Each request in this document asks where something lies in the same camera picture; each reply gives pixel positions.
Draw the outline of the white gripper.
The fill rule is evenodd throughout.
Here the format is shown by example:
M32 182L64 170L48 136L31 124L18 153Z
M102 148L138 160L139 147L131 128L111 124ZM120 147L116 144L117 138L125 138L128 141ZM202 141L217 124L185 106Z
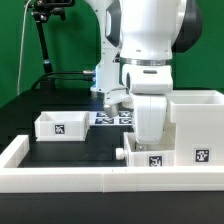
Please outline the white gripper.
M125 64L122 82L133 102L134 132L139 144L158 144L163 133L168 93L173 91L172 69Z

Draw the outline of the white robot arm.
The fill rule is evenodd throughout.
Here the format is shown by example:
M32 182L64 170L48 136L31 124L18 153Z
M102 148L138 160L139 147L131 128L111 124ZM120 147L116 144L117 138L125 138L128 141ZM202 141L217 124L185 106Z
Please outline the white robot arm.
M84 0L100 27L101 57L91 88L104 97L110 117L123 104L134 112L140 144L160 141L173 90L170 61L200 38L202 17L196 0Z

